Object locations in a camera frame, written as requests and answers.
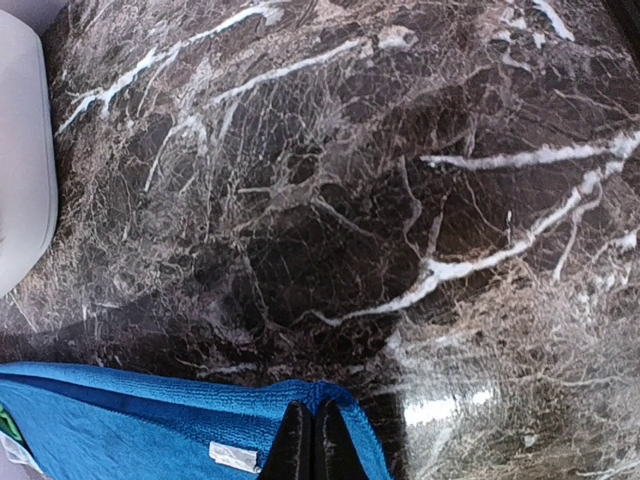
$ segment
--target marble floor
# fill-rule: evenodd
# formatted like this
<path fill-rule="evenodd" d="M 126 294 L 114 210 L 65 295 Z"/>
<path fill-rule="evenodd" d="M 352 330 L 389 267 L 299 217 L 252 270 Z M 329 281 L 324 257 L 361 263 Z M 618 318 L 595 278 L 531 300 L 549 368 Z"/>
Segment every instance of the marble floor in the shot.
<path fill-rule="evenodd" d="M 0 360 L 350 388 L 399 480 L 640 478 L 640 75 L 593 0 L 76 0 Z"/>

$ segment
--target blue towel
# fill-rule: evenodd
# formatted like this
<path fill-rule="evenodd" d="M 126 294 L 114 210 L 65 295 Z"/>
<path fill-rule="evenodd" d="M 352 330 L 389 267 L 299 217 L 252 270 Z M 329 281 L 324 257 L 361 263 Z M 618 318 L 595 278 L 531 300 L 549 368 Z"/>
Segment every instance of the blue towel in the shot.
<path fill-rule="evenodd" d="M 315 415 L 336 401 L 367 476 L 391 480 L 382 448 L 351 394 L 325 382 L 215 385 L 85 365 L 0 365 L 0 403 L 55 480 L 249 480 L 220 465 L 211 441 L 257 452 L 264 466 L 285 410 Z"/>

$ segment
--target towel tag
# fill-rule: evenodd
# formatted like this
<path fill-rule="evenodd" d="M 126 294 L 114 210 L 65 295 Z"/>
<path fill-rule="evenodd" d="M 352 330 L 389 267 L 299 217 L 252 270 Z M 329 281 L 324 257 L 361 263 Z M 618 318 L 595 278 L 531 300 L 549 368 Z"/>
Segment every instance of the towel tag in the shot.
<path fill-rule="evenodd" d="M 220 465 L 226 465 L 243 472 L 260 473 L 258 452 L 231 447 L 221 443 L 209 443 L 209 456 Z"/>
<path fill-rule="evenodd" d="M 10 438 L 8 435 L 0 432 L 0 443 L 2 443 L 2 447 L 7 454 L 7 459 L 11 463 L 28 465 L 39 474 L 44 475 L 29 451 L 18 442 L 16 442 L 13 438 Z"/>

